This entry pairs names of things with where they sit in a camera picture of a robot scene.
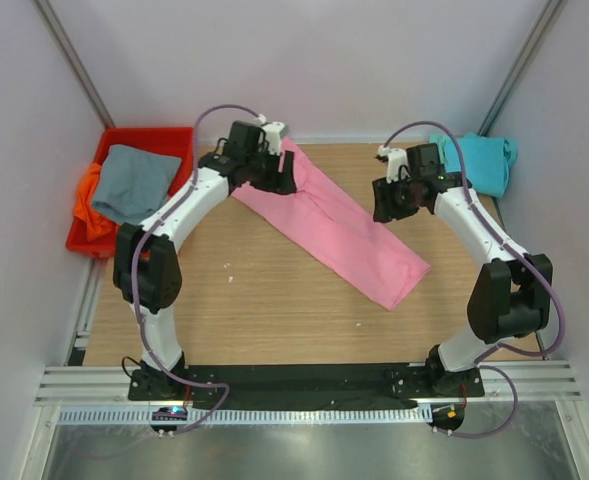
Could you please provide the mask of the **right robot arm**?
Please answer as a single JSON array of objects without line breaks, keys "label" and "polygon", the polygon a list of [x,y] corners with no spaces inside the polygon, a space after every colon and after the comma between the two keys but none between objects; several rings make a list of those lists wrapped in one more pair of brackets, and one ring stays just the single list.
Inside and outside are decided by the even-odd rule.
[{"label": "right robot arm", "polygon": [[374,221],[405,219],[425,208],[451,229],[480,267],[466,327],[434,346],[425,362],[428,390],[454,396],[473,382],[479,360],[547,326],[552,263],[506,236],[466,175],[446,171],[435,144],[407,150],[380,146],[377,158],[387,170],[372,183]]}]

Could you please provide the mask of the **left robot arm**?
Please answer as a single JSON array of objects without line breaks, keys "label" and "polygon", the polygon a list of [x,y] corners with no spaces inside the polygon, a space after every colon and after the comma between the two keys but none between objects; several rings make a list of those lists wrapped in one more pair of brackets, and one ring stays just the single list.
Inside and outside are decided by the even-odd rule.
[{"label": "left robot arm", "polygon": [[176,336],[179,250],[204,217],[243,185],[277,195],[296,193],[294,154],[282,145],[285,130],[284,123],[262,117],[234,122],[166,204],[137,225],[120,226],[113,283],[132,308],[143,347],[130,377],[130,399],[176,400],[196,385],[188,378]]}]

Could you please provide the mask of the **pink t shirt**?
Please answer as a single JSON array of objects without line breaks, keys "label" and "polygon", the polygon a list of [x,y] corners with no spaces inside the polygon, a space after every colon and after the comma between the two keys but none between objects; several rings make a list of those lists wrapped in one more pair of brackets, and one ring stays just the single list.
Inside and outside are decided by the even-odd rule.
[{"label": "pink t shirt", "polygon": [[291,139],[297,192],[276,195],[244,185],[233,197],[334,271],[361,294],[395,309],[430,265],[313,164]]}]

